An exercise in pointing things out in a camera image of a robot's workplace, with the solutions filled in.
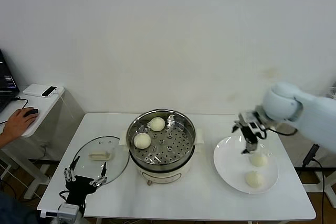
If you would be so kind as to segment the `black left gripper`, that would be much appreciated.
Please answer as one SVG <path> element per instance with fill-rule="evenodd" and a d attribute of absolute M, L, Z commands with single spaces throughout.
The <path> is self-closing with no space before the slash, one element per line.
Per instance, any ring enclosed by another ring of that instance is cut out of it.
<path fill-rule="evenodd" d="M 69 190 L 69 194 L 66 199 L 67 204 L 83 205 L 86 197 L 96 192 L 97 187 L 104 184 L 107 180 L 107 162 L 104 162 L 102 171 L 97 179 L 76 176 L 75 168 L 80 156 L 77 156 L 70 164 L 68 168 L 64 169 L 64 177 L 66 181 L 66 188 Z"/>

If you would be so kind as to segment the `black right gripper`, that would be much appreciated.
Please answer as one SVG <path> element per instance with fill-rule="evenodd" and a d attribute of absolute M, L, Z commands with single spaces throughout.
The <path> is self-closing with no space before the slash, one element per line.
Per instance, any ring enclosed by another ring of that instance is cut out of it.
<path fill-rule="evenodd" d="M 242 114 L 238 115 L 238 120 L 234 121 L 232 133 L 244 128 L 245 148 L 241 151 L 242 155 L 252 154 L 258 150 L 258 140 L 264 139 L 264 128 L 258 120 L 245 120 Z"/>

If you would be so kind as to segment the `person's bare hand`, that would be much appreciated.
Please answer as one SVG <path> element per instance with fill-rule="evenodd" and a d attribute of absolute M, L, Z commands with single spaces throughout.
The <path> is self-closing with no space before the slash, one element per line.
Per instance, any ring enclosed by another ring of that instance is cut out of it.
<path fill-rule="evenodd" d="M 3 132 L 1 133 L 1 141 L 6 143 L 19 138 L 28 127 L 36 120 L 38 114 L 25 116 L 27 112 L 33 110 L 33 107 L 16 110 L 6 122 Z"/>

